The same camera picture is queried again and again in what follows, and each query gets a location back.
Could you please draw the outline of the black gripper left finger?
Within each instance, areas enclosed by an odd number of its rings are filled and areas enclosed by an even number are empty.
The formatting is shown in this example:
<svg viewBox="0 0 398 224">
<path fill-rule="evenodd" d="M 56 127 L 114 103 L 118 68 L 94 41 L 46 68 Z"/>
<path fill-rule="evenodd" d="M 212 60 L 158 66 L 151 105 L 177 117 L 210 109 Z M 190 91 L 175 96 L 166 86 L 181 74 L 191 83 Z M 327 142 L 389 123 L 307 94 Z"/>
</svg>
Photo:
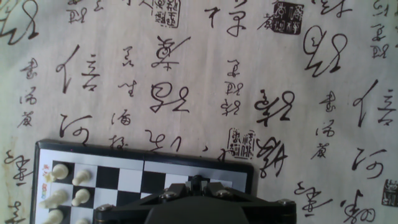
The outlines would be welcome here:
<svg viewBox="0 0 398 224">
<path fill-rule="evenodd" d="M 100 205 L 94 210 L 94 224 L 145 223 L 150 211 L 156 206 L 187 196 L 189 188 L 185 184 L 172 184 L 160 193 L 151 194 L 126 205 Z"/>
</svg>

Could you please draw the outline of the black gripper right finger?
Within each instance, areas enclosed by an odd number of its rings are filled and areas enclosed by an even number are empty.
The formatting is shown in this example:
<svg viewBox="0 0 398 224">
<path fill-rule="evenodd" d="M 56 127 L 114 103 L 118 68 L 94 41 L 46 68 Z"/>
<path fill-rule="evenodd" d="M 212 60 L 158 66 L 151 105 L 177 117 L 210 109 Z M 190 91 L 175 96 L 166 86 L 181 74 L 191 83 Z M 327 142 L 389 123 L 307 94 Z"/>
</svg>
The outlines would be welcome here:
<svg viewBox="0 0 398 224">
<path fill-rule="evenodd" d="M 295 202 L 280 199 L 269 202 L 236 189 L 211 182 L 203 190 L 203 196 L 223 202 L 221 211 L 238 223 L 295 224 Z"/>
</svg>

